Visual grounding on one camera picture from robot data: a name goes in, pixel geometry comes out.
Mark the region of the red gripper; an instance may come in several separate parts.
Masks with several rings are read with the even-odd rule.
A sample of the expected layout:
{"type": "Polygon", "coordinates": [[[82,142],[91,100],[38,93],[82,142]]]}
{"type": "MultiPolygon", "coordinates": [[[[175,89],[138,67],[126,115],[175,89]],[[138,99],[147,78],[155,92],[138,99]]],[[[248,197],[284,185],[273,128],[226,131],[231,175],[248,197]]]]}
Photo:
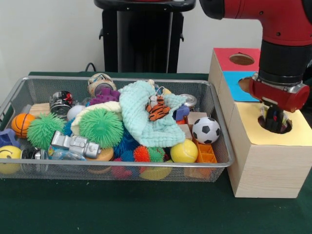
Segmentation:
{"type": "Polygon", "coordinates": [[[265,129],[268,131],[281,132],[284,119],[284,111],[295,112],[306,103],[310,88],[305,84],[293,87],[272,86],[264,82],[251,79],[249,92],[252,97],[270,106],[265,117],[265,129]]]}

